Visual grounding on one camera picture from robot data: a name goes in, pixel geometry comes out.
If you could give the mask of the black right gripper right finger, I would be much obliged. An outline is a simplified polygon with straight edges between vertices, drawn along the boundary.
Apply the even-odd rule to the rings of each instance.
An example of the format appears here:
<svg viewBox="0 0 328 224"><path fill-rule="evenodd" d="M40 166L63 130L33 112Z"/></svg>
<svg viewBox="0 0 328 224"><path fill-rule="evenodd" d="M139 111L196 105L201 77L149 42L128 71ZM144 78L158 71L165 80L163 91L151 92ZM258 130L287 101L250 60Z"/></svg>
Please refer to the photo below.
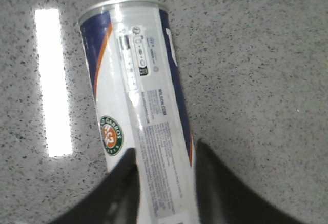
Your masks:
<svg viewBox="0 0 328 224"><path fill-rule="evenodd" d="M196 143L195 184L201 223L299 223L242 182L202 139Z"/></svg>

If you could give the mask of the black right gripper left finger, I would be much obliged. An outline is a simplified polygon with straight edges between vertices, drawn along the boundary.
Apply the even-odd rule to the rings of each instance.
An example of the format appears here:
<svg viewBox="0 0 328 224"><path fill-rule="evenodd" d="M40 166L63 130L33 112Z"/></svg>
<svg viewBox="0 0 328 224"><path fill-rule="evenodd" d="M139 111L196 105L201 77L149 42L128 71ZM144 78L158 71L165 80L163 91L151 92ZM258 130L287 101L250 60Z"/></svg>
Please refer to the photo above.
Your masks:
<svg viewBox="0 0 328 224"><path fill-rule="evenodd" d="M129 148L114 169L78 204L52 223L137 223L140 181L135 149Z"/></svg>

